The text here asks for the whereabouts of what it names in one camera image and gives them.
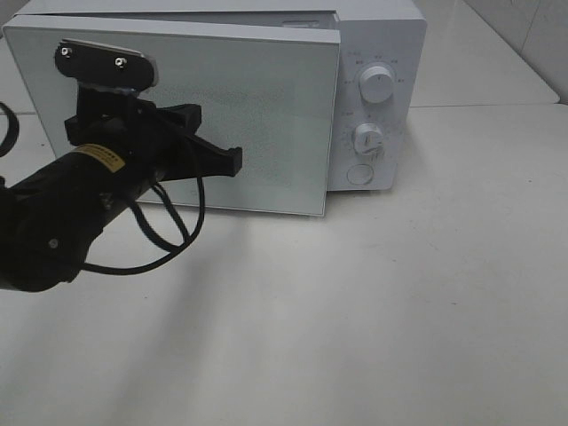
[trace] control knob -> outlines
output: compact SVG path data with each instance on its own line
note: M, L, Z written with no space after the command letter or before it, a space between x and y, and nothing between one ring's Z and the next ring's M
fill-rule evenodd
M394 92L395 73L387 64L375 64L367 67L359 78L359 89L364 100L371 104L380 104Z
M383 131L376 124L361 124L353 132L353 148L360 155L375 155L383 147Z

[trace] tabletop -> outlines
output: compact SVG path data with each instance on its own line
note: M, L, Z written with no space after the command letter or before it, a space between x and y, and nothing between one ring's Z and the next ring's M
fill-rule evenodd
M12 183L49 158L22 127ZM0 424L565 425L566 134L566 106L415 108L391 191L211 210L157 271L2 292ZM160 254L125 213L90 260Z
M558 96L462 0L418 0L428 29L413 107L554 104ZM35 109L0 39L0 99Z

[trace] microwave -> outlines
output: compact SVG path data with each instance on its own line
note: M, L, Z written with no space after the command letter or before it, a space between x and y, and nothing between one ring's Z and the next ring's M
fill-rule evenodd
M209 207L315 216L328 191L392 186L425 30L411 0L32 0L3 28L57 156L77 87L54 52L112 44L154 59L142 99L199 104L198 134L242 147L237 177L206 179ZM192 180L166 186L197 204Z

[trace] yellow label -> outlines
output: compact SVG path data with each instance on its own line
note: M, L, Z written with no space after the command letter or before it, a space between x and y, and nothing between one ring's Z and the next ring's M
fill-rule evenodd
M86 144L76 148L74 153L86 154L101 162L107 169L113 173L120 170L126 164L124 160L115 152L101 145Z

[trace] black cable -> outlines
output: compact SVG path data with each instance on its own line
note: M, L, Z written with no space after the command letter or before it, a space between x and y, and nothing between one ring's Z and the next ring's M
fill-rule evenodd
M189 231L187 231L187 227L185 226L184 221L179 216L179 213L174 207L173 203L171 202L171 199L168 196L166 190L158 182L156 182L152 186L152 190L162 200L163 205L165 206L166 210L170 213L171 218L173 219L174 223L177 225L178 230L181 232L184 241L189 240L190 237Z
M144 233L144 235L151 242L153 242L154 245L156 245L158 248L160 248L164 251L169 251L169 252L174 251L178 248L178 246L175 246L174 244L171 244L170 242L164 240L153 229L153 227L150 225L150 223L146 219L146 216L144 216L144 212L142 211L142 209L140 208L140 206L138 205L137 202L132 200L128 195L120 196L119 199L121 201L123 201L124 203L126 203L128 208L130 209L130 211L134 215L134 218L136 218L136 221L138 222L138 226L140 227L140 230L142 230L142 233Z
M0 102L0 109L4 111L8 119L8 131L6 131L6 136L0 144L0 157L4 157L16 145L16 140L18 140L20 134L20 122L18 122L18 116L6 104Z

